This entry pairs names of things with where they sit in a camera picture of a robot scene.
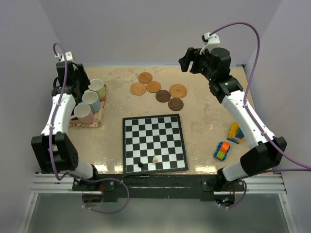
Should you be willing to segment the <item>woven rattan coaster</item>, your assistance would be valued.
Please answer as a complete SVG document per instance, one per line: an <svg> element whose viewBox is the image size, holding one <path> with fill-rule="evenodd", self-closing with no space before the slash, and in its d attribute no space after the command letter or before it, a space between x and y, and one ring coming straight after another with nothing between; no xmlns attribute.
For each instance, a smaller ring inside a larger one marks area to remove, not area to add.
<svg viewBox="0 0 311 233"><path fill-rule="evenodd" d="M133 83L130 86L130 92L133 95L141 96L146 92L146 85L141 82Z"/></svg>
<svg viewBox="0 0 311 233"><path fill-rule="evenodd" d="M173 84L170 87L169 92L170 92L172 97L179 98L179 99L183 98L187 95L186 87L181 85L181 84Z"/></svg>

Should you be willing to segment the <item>dark walnut coaster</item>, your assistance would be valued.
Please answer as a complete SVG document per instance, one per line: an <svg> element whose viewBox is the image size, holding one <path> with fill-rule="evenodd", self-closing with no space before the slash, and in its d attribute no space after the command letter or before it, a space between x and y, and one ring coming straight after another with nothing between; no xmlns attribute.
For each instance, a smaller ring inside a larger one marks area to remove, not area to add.
<svg viewBox="0 0 311 233"><path fill-rule="evenodd" d="M171 98L171 94L167 90L159 90L156 93L155 98L159 102L168 102Z"/></svg>
<svg viewBox="0 0 311 233"><path fill-rule="evenodd" d="M184 103L181 99L179 98L172 98L168 101L168 107L172 111L180 111L184 107Z"/></svg>

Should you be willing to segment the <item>light wooden coaster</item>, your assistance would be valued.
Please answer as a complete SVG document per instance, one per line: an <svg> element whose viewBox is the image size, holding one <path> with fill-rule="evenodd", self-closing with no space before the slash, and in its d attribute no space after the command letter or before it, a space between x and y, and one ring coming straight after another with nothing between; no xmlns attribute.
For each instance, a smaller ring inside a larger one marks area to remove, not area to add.
<svg viewBox="0 0 311 233"><path fill-rule="evenodd" d="M153 76L149 72L142 72L138 75L138 80L141 83L149 83L150 81L152 81L152 79L153 79Z"/></svg>
<svg viewBox="0 0 311 233"><path fill-rule="evenodd" d="M157 81L150 81L147 83L146 89L150 93L156 93L161 90L161 84Z"/></svg>

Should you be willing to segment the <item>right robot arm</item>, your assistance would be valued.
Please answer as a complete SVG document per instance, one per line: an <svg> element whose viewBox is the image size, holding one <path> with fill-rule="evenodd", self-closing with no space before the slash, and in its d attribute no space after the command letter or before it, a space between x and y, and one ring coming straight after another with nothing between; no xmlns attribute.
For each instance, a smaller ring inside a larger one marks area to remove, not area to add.
<svg viewBox="0 0 311 233"><path fill-rule="evenodd" d="M211 93L234 117L250 148L239 162L217 171L216 191L227 191L240 178L278 166L287 142L282 136L276 137L248 104L242 85L230 74L229 51L214 48L200 52L190 47L178 62L183 72L200 73L208 80Z"/></svg>

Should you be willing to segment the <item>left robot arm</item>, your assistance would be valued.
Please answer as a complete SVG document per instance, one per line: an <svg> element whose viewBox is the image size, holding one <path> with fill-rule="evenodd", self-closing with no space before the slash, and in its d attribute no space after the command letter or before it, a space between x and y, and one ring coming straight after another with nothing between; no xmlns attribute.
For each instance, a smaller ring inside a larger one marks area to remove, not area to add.
<svg viewBox="0 0 311 233"><path fill-rule="evenodd" d="M52 108L43 131L31 139L41 171L54 174L58 180L66 174L84 179L89 190L100 187L94 165L79 159L77 149L68 136L74 108L82 104L82 95L90 81L82 64L61 61L56 64L58 77L53 81Z"/></svg>

